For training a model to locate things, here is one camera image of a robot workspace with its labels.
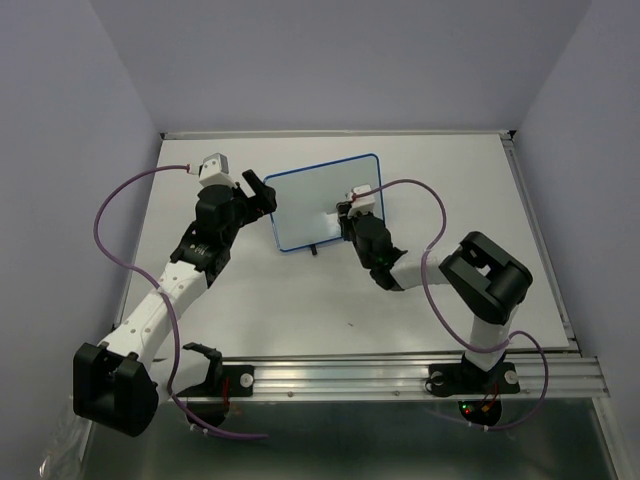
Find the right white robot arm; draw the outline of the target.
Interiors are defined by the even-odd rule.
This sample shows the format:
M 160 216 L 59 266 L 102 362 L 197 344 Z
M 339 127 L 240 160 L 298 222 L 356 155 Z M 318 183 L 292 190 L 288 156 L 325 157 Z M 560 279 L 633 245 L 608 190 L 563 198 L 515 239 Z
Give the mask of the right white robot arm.
M 456 375 L 472 390 L 497 377 L 504 361 L 512 318 L 533 283 L 527 267 L 485 234 L 473 231 L 444 259 L 415 258 L 396 247 L 385 222 L 369 207 L 349 201 L 336 205 L 341 236 L 350 242 L 361 266 L 387 291 L 423 285 L 449 285 L 474 315 L 469 340 Z

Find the blue framed small whiteboard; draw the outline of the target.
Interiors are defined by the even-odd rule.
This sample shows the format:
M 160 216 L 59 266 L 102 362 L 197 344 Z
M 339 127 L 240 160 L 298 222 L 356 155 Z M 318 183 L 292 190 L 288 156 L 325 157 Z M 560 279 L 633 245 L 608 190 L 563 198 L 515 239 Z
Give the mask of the blue framed small whiteboard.
M 271 223 L 277 248 L 293 252 L 341 237 L 336 205 L 356 187 L 367 192 L 382 185 L 380 160 L 367 153 L 270 174 L 264 184 L 276 192 Z

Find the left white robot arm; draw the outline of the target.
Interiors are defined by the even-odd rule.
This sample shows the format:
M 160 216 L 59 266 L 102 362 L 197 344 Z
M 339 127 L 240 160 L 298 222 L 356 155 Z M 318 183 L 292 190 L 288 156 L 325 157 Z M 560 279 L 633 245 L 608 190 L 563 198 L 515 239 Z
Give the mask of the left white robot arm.
M 207 359 L 196 361 L 188 382 L 199 393 L 220 397 L 224 418 L 230 397 L 245 394 L 238 374 L 224 371 L 221 353 L 197 343 L 182 345 L 178 321 L 216 281 L 231 259 L 239 231 L 277 208 L 276 192 L 253 170 L 242 174 L 253 193 L 206 164 L 199 169 L 201 190 L 195 219 L 171 253 L 162 275 L 154 278 L 142 268 L 123 268 L 149 281 L 152 288 L 140 304 L 99 344 L 85 343 L 73 358 L 72 407 L 76 415 L 131 437 L 151 423 L 157 408 L 170 398 L 203 434 L 248 440 L 250 434 L 228 432 L 198 417 L 179 397 L 175 383 L 182 350 Z

